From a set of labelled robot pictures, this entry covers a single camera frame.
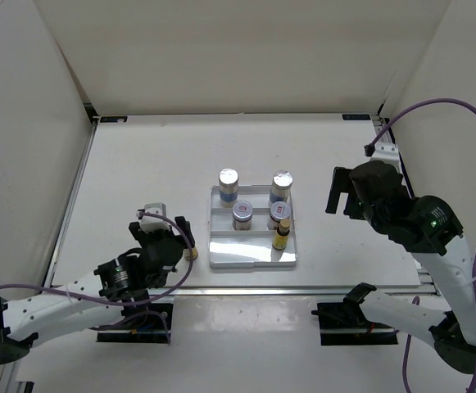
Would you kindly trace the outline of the yellow small bottle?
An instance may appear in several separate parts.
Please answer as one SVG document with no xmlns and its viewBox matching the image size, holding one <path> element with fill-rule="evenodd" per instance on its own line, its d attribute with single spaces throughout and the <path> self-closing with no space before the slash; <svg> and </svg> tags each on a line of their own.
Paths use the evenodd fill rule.
<svg viewBox="0 0 476 393">
<path fill-rule="evenodd" d="M 288 244 L 288 235 L 291 230 L 291 221 L 290 219 L 282 219 L 279 221 L 276 234 L 272 242 L 272 247 L 275 250 L 282 251 L 286 248 Z"/>
<path fill-rule="evenodd" d="M 197 257 L 198 257 L 198 251 L 195 246 L 184 250 L 184 258 L 188 262 L 194 261 Z"/>
</svg>

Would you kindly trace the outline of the red cap jar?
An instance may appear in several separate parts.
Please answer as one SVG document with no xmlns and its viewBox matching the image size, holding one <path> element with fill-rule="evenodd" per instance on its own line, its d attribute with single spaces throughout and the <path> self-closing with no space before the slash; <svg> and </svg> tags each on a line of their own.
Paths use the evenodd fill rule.
<svg viewBox="0 0 476 393">
<path fill-rule="evenodd" d="M 252 227 L 253 206 L 247 201 L 237 201 L 233 205 L 233 229 L 250 230 Z"/>
<path fill-rule="evenodd" d="M 267 224 L 269 230 L 275 230 L 283 219 L 290 219 L 292 208 L 287 202 L 276 201 L 270 207 L 270 218 Z"/>
</svg>

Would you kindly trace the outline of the blue label shaker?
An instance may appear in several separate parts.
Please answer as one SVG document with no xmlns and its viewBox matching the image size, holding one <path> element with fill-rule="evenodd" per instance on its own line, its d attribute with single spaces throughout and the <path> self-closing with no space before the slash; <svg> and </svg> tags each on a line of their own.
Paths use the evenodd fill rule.
<svg viewBox="0 0 476 393">
<path fill-rule="evenodd" d="M 279 201 L 287 202 L 291 195 L 292 184 L 293 177 L 289 171 L 276 171 L 272 177 L 268 201 L 269 206 Z"/>
<path fill-rule="evenodd" d="M 238 200 L 238 172 L 235 169 L 225 168 L 219 173 L 220 204 L 231 208 Z"/>
</svg>

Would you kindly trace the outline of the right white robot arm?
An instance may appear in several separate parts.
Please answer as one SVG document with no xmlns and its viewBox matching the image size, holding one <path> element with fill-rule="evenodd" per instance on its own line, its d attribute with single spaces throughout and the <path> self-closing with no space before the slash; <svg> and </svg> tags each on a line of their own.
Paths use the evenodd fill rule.
<svg viewBox="0 0 476 393">
<path fill-rule="evenodd" d="M 463 226 L 452 208 L 436 196 L 412 197 L 390 164 L 371 160 L 354 169 L 337 167 L 326 211 L 336 213 L 341 194 L 349 219 L 401 245 L 427 270 L 450 306 L 448 311 L 416 307 L 362 282 L 343 298 L 348 324 L 381 323 L 428 344 L 460 373 L 476 364 L 476 277 Z"/>
</svg>

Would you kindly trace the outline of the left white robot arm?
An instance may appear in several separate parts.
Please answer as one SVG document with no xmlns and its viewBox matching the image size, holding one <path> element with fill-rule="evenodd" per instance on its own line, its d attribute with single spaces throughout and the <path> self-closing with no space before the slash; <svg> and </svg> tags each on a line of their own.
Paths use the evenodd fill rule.
<svg viewBox="0 0 476 393">
<path fill-rule="evenodd" d="M 137 328 L 152 313 L 169 273 L 195 240 L 183 217 L 167 219 L 139 211 L 129 225 L 138 246 L 100 264 L 94 271 L 63 287 L 39 288 L 22 300 L 0 296 L 0 365 L 24 358 L 35 346 L 84 329 Z"/>
</svg>

